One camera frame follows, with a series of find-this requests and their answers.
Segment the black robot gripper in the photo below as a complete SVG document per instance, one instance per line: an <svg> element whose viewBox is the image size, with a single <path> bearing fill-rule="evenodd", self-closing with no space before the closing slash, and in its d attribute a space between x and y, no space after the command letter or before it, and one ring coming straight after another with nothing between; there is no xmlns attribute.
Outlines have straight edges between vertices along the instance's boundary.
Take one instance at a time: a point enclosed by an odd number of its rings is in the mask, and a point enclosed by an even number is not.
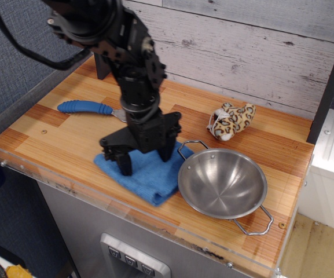
<svg viewBox="0 0 334 278"><path fill-rule="evenodd" d="M157 151L162 161L168 161L173 153L176 137L181 132L180 112L162 114L157 111L144 123L131 121L126 127L100 139L106 160L116 160L124 176L133 173L131 158L133 150L141 153Z"/></svg>

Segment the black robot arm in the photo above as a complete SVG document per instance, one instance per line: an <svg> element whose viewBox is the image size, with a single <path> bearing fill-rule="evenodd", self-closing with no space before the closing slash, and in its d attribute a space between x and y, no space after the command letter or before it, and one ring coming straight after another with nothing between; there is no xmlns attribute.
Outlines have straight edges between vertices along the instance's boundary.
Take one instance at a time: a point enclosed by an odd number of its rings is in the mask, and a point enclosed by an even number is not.
<svg viewBox="0 0 334 278"><path fill-rule="evenodd" d="M181 114L163 114L159 87L166 78L145 24L121 1L45 1L53 11L54 33L67 43L97 54L110 67L121 89L127 127L100 144L106 160L123 175L132 174L129 152L158 151L170 159L181 131Z"/></svg>

